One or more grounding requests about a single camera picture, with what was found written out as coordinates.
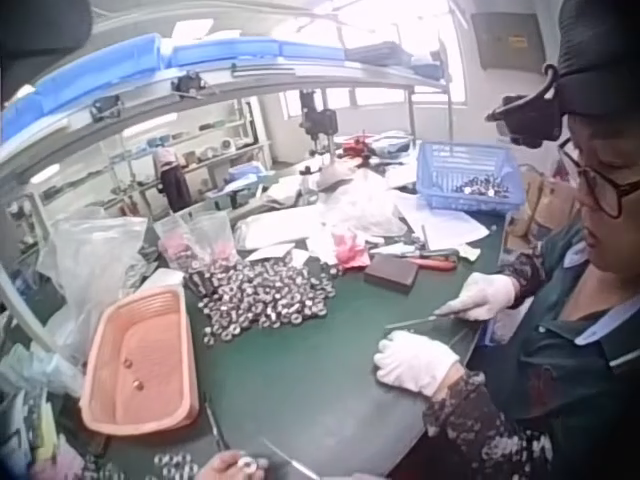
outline eyeglasses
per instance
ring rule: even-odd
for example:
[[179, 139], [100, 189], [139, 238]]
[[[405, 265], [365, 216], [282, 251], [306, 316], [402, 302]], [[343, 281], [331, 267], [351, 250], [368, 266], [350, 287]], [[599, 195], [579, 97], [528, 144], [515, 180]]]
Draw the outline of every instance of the eyeglasses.
[[568, 151], [572, 145], [570, 138], [560, 142], [558, 145], [560, 154], [576, 168], [578, 176], [584, 180], [598, 208], [613, 219], [620, 218], [622, 199], [640, 190], [640, 180], [620, 184], [597, 170], [581, 165]]

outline pile of metal rings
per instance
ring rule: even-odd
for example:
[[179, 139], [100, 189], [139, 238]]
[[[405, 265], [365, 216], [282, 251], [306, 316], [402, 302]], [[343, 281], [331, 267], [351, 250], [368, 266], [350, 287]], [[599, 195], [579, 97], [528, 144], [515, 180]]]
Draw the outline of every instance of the pile of metal rings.
[[158, 453], [153, 458], [154, 467], [161, 473], [161, 477], [147, 475], [145, 480], [188, 480], [195, 478], [200, 467], [191, 461], [188, 453]]
[[84, 457], [81, 478], [83, 480], [126, 480], [126, 475], [111, 462], [104, 462], [87, 455]]
[[284, 258], [257, 262], [216, 262], [192, 271], [188, 278], [202, 297], [199, 308], [209, 318], [203, 341], [230, 342], [254, 325], [280, 328], [327, 315], [326, 301], [336, 295], [333, 279], [337, 267], [312, 275], [307, 267]]
[[466, 182], [454, 187], [455, 193], [465, 195], [479, 195], [482, 197], [508, 198], [509, 187], [504, 185], [500, 178], [495, 175], [485, 175], [484, 177], [472, 177]]

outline woman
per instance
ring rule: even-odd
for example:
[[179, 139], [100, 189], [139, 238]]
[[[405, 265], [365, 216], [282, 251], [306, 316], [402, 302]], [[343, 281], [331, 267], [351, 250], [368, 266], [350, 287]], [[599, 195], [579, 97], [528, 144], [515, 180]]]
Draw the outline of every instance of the woman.
[[165, 146], [158, 147], [153, 151], [152, 158], [156, 179], [162, 186], [162, 191], [158, 191], [167, 196], [171, 211], [177, 213], [190, 207], [191, 191], [175, 150]]
[[640, 42], [616, 7], [565, 0], [560, 12], [556, 90], [580, 218], [499, 274], [472, 274], [436, 312], [487, 320], [535, 296], [513, 337], [484, 373], [401, 331], [375, 355], [381, 382], [427, 398], [427, 432], [451, 446], [446, 478], [587, 478], [614, 427], [635, 438], [637, 414], [623, 415], [640, 371]]

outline window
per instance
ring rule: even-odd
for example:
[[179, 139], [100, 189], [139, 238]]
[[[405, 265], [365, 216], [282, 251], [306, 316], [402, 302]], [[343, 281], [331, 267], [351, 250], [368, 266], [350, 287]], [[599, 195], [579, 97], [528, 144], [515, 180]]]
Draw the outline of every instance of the window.
[[[341, 25], [328, 20], [300, 18], [278, 27], [273, 36], [344, 48], [394, 41], [416, 57], [430, 57], [431, 52], [439, 51], [448, 62], [451, 98], [456, 103], [464, 102], [462, 55], [447, 1], [394, 0], [393, 5], [390, 11], [388, 0], [326, 2], [316, 9], [316, 13], [333, 11]], [[329, 107], [336, 109], [406, 100], [404, 90], [355, 88], [353, 94], [350, 90], [328, 89]], [[301, 114], [297, 91], [286, 92], [280, 97], [285, 116]], [[445, 94], [429, 87], [416, 87], [413, 98], [422, 103], [440, 103], [447, 99]]]

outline blue plastic bin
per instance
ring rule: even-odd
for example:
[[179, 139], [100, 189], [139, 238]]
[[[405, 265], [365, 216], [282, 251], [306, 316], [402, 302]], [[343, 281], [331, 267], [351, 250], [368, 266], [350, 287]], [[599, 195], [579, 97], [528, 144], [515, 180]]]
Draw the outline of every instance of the blue plastic bin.
[[42, 99], [33, 92], [12, 102], [4, 112], [2, 112], [2, 142], [15, 137], [22, 130], [32, 123], [44, 117], [42, 109]]
[[[453, 192], [473, 177], [490, 174], [509, 187], [508, 198]], [[423, 142], [418, 153], [416, 188], [431, 208], [443, 210], [506, 214], [525, 201], [522, 177], [511, 151], [489, 145]]]
[[169, 57], [169, 64], [171, 67], [188, 67], [219, 60], [277, 57], [279, 55], [280, 42], [271, 37], [212, 39], [187, 45], [176, 45]]
[[261, 176], [266, 173], [264, 167], [260, 162], [247, 162], [242, 165], [237, 165], [235, 167], [231, 167], [229, 172], [227, 173], [227, 178], [230, 182], [235, 182], [236, 180], [240, 180], [247, 175], [257, 175]]
[[99, 88], [164, 68], [156, 33], [111, 45], [63, 66], [36, 85], [49, 114]]
[[293, 59], [344, 61], [344, 50], [300, 42], [280, 42], [280, 56]]

